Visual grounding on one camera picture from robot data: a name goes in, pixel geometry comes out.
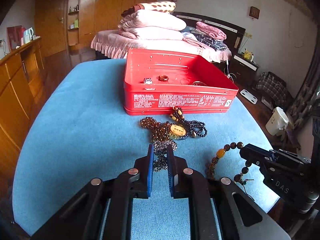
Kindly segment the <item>dark bead necklace yellow pendant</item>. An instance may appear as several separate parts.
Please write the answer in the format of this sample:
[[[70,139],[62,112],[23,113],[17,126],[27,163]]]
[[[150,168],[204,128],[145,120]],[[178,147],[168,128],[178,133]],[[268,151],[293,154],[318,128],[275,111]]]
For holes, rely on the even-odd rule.
[[[170,114],[170,117],[172,118],[172,120],[174,120],[174,122],[181,125],[186,131],[186,135],[182,136],[183,139],[186,139],[187,137],[204,138],[207,136],[208,131],[204,122],[200,122],[197,120],[188,121],[184,117],[181,107],[174,106],[172,109],[173,113]]]

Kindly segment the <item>silver wrist watch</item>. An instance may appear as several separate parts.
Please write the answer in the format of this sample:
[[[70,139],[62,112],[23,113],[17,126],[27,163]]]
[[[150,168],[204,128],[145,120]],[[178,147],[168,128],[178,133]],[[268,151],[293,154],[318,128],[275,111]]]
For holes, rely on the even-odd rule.
[[[152,79],[151,78],[144,78],[143,83],[145,85],[151,85],[152,84]]]

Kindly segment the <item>silver bangle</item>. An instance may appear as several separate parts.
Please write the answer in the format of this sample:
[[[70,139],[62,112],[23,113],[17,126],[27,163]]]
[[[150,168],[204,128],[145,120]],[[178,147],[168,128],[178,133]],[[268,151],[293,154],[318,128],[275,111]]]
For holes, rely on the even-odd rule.
[[[207,86],[204,82],[202,81],[194,81],[192,83],[193,86]]]

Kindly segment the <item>white plastic container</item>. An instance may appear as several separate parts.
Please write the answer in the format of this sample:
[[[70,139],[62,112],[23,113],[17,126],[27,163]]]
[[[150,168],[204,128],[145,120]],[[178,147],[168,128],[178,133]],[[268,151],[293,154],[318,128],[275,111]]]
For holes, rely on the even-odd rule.
[[[276,135],[279,131],[284,131],[288,124],[289,119],[283,109],[276,107],[265,127],[270,135]]]

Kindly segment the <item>red metal tin box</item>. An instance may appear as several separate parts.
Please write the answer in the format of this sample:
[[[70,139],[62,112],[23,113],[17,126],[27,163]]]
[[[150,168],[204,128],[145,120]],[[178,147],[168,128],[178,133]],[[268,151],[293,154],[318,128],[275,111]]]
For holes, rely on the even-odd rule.
[[[152,84],[145,85],[144,78]],[[202,81],[207,86],[193,86]],[[177,51],[130,49],[124,75],[124,109],[129,115],[225,113],[239,89],[200,55]]]

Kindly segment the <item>plaid bag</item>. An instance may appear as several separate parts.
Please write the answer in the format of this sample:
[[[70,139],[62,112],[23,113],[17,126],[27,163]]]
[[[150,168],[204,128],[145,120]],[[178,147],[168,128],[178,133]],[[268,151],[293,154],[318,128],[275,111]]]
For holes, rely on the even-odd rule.
[[[263,72],[258,78],[255,89],[260,94],[268,96],[275,106],[283,109],[287,109],[293,101],[286,82],[272,72]]]

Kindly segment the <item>white bathroom scale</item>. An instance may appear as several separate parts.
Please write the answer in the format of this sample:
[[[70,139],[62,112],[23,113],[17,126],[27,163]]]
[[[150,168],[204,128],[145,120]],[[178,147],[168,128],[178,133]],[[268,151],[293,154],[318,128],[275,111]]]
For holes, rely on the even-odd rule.
[[[250,103],[252,103],[252,104],[256,104],[257,103],[257,101],[258,101],[258,99],[253,95],[253,94],[251,94],[248,90],[246,90],[246,89],[243,89],[243,90],[241,90],[240,91],[240,94],[244,97],[244,98],[246,98]]]

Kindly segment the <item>dark nightstand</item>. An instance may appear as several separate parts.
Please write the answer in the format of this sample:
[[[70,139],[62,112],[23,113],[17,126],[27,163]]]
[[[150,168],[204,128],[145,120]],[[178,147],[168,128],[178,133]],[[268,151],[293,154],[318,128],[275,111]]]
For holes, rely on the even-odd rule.
[[[231,60],[230,71],[235,75],[235,82],[242,86],[251,86],[255,81],[259,66],[235,54]]]

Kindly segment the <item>plaid folded clothes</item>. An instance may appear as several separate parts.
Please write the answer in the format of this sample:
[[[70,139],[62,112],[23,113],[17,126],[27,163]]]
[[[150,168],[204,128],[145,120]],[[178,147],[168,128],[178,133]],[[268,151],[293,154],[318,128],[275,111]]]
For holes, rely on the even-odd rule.
[[[198,47],[210,47],[215,51],[225,51],[228,49],[227,45],[223,41],[214,39],[196,29],[191,29],[190,31],[183,32],[182,36],[184,41]]]

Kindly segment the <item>pink folded quilt stack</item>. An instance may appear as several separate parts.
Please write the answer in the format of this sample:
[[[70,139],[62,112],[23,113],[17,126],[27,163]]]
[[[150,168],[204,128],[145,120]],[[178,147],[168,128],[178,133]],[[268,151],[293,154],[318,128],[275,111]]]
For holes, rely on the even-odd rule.
[[[170,13],[142,9],[122,18],[118,30],[134,40],[182,40],[181,31],[186,26],[184,20]]]

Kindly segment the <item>bed with pink cover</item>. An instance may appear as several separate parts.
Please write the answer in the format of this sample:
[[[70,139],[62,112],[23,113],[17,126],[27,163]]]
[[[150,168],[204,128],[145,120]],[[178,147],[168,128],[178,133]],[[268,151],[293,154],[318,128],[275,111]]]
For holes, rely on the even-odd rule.
[[[196,27],[196,22],[200,21],[224,31],[227,35],[227,38],[224,40],[227,49],[218,51],[205,44],[196,41],[192,42],[189,38],[186,38],[186,40],[131,39],[119,35],[117,30],[98,32],[91,42],[91,48],[96,51],[96,57],[103,55],[109,59],[125,59],[130,49],[150,49],[200,55],[207,61],[216,63],[220,63],[226,59],[230,60],[233,55],[238,53],[246,32],[245,28],[220,19],[188,12],[174,12],[174,15],[186,22],[187,30],[191,27]]]

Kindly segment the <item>yellow pikachu toy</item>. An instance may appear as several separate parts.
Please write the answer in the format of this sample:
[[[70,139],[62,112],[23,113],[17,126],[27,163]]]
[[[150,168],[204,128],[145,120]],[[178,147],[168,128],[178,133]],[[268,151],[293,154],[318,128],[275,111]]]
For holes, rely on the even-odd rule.
[[[245,49],[245,51],[242,54],[243,58],[247,61],[252,62],[253,61],[253,53],[251,51],[248,51],[247,49]]]

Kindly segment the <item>pink folded blanket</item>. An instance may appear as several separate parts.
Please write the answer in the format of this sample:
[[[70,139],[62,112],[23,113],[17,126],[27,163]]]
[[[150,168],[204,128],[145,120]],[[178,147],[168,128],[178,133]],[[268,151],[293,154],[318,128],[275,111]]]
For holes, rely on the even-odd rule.
[[[224,41],[227,38],[227,35],[219,28],[207,25],[200,21],[196,22],[196,29],[216,40]]]

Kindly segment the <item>spotted folded blanket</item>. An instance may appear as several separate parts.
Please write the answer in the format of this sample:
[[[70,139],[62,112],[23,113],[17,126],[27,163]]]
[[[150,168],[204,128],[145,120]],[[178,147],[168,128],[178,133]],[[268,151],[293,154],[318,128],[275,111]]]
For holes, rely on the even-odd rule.
[[[139,10],[150,10],[150,11],[159,11],[164,13],[171,13],[175,10],[176,3],[170,1],[162,1],[162,2],[151,2],[151,3],[138,3],[133,5],[127,10],[124,10],[121,13],[121,17],[125,17],[127,15],[131,15],[134,12]]]

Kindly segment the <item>wooden sideboard cabinet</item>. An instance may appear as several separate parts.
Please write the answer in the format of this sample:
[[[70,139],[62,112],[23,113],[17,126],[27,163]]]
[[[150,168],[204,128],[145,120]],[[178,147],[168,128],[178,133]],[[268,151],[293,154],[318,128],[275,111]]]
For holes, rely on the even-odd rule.
[[[19,153],[45,94],[42,40],[37,38],[1,59],[1,177],[14,174]]]

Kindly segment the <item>wooden wardrobe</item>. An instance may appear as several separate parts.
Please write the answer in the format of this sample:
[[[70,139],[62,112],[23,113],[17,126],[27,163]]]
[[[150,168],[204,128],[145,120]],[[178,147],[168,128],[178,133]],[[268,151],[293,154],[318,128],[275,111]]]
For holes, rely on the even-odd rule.
[[[35,0],[35,33],[42,40],[42,55],[87,47],[97,32],[116,29],[124,10],[154,1]]]

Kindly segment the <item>white electric kettle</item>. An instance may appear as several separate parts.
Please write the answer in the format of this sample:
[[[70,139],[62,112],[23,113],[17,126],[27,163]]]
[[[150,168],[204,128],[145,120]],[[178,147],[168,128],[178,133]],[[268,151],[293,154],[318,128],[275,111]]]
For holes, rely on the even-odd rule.
[[[27,44],[32,41],[34,35],[34,30],[33,28],[25,29],[23,32],[23,40],[24,43]]]

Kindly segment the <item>small wall plaque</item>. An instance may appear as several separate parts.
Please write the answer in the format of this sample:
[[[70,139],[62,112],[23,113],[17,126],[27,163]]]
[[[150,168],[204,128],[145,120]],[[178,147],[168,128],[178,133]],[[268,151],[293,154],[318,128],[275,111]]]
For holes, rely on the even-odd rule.
[[[260,15],[260,10],[256,7],[250,7],[249,9],[249,17],[253,18],[253,19],[259,19],[259,15]]]

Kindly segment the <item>red picture frame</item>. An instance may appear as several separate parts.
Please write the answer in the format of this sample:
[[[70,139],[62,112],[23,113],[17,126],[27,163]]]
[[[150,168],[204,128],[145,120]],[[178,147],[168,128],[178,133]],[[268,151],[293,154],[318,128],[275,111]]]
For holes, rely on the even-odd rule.
[[[7,27],[7,38],[10,51],[15,50],[17,46],[21,46],[23,31],[24,27],[21,25]]]

